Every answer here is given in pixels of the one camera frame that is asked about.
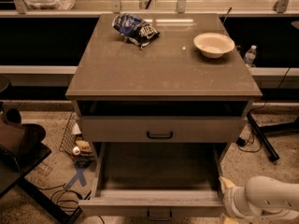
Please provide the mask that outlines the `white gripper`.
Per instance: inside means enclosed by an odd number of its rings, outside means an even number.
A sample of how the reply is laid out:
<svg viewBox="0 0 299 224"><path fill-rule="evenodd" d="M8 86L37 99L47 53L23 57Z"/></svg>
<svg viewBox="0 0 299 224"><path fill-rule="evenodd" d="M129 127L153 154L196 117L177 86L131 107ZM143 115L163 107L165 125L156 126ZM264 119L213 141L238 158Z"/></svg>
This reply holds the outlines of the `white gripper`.
<svg viewBox="0 0 299 224"><path fill-rule="evenodd" d="M220 176L219 180L221 182L221 191L224 192L224 206L230 216L222 214L220 224L239 224L239 221L235 218L250 218L252 212L245 195L245 188L235 187L235 183L224 176Z"/></svg>

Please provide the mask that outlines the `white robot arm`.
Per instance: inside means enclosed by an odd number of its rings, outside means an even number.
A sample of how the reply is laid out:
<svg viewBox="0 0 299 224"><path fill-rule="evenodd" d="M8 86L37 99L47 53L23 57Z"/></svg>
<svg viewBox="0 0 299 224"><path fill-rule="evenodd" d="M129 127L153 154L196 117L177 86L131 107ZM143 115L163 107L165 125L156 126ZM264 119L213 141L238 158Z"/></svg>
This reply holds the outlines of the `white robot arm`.
<svg viewBox="0 0 299 224"><path fill-rule="evenodd" d="M257 175L239 187L220 176L226 213L233 219L295 219L299 216L299 184Z"/></svg>

